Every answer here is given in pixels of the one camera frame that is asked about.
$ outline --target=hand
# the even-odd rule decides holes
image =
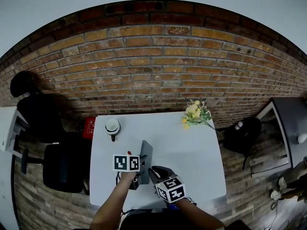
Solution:
[[[136,174],[136,172],[122,172],[120,174],[120,180],[131,182],[135,178]]]

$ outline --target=desk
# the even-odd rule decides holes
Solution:
[[[15,137],[24,130],[19,120],[27,124],[16,106],[0,107],[0,150],[8,151],[21,158],[22,155],[14,151]]]
[[[224,196],[224,169],[216,133],[206,125],[183,128],[184,112],[104,115],[96,118],[91,155],[90,200],[102,205],[116,185],[117,172],[112,171],[112,155],[131,151],[140,154],[142,140],[153,147],[153,165],[171,168],[184,181],[187,196],[202,203]],[[121,125],[116,141],[105,132],[107,120],[115,118]],[[150,181],[137,191],[129,190],[124,211],[165,208],[165,202],[154,194]]]
[[[291,167],[294,168],[307,155],[307,141],[301,144],[297,142],[297,137],[300,134],[307,133],[306,101],[299,97],[275,97],[256,117],[261,119],[270,110],[274,111],[277,118],[288,163],[270,170],[254,173],[252,177],[269,175]]]

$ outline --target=flower bouquet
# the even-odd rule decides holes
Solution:
[[[205,124],[214,129],[208,121],[212,119],[210,111],[205,106],[204,102],[190,101],[186,108],[186,115],[182,118],[184,128],[188,129],[190,125]]]

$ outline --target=red box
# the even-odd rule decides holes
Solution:
[[[82,137],[84,139],[93,140],[96,117],[86,117]]]

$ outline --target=brick wall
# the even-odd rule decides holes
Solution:
[[[54,21],[0,59],[0,106],[13,76],[35,74],[63,118],[184,110],[203,99],[217,127],[274,96],[303,96],[307,56],[239,14],[179,1],[94,7]]]

